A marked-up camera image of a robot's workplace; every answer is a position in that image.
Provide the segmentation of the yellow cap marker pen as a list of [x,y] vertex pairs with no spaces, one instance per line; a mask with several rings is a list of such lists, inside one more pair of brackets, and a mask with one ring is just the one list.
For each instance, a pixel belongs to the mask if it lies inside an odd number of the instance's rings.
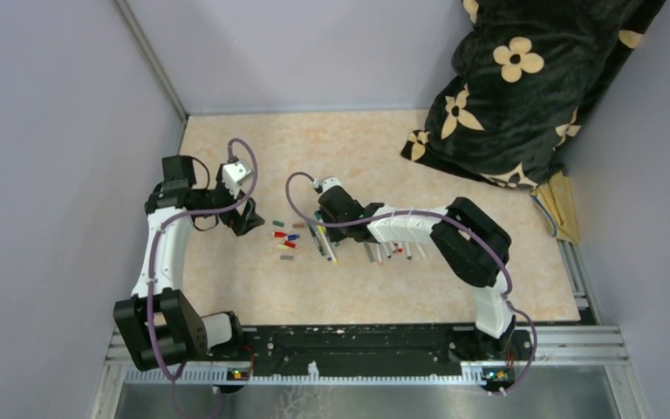
[[324,247],[325,247],[325,250],[328,254],[329,260],[336,264],[338,262],[338,259],[337,259],[336,255],[335,255],[335,253],[332,249],[330,241],[327,239],[325,228],[323,226],[320,226],[320,225],[318,225],[317,228],[318,228],[318,233],[321,236],[321,239],[324,243]]

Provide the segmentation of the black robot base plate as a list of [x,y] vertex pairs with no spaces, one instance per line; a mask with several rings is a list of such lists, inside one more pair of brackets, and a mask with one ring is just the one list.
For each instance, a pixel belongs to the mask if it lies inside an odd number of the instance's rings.
[[232,348],[212,347],[207,361],[250,361],[256,377],[416,378],[458,376],[471,362],[517,367],[530,357],[530,333],[492,340],[469,324],[246,326]]

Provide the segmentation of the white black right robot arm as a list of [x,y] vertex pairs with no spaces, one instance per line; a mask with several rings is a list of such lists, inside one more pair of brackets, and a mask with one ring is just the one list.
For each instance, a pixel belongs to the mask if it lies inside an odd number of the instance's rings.
[[384,203],[360,204],[340,186],[318,188],[318,206],[328,235],[359,243],[434,245],[452,272],[473,288],[476,346],[489,360],[512,347],[515,319],[507,297],[511,238],[465,197],[437,209],[399,209]]

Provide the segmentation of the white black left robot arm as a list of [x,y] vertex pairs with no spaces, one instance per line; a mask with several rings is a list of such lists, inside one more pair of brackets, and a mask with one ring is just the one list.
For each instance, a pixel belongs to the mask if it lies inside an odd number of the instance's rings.
[[128,299],[117,302],[113,318],[130,359],[140,371],[190,361],[233,361],[245,339],[231,312],[203,319],[182,291],[188,241],[196,220],[214,217],[240,237],[265,223],[256,203],[242,192],[256,182],[257,161],[230,156],[220,165],[213,188],[198,189],[196,159],[173,155],[161,161],[163,180],[145,203],[147,248]]

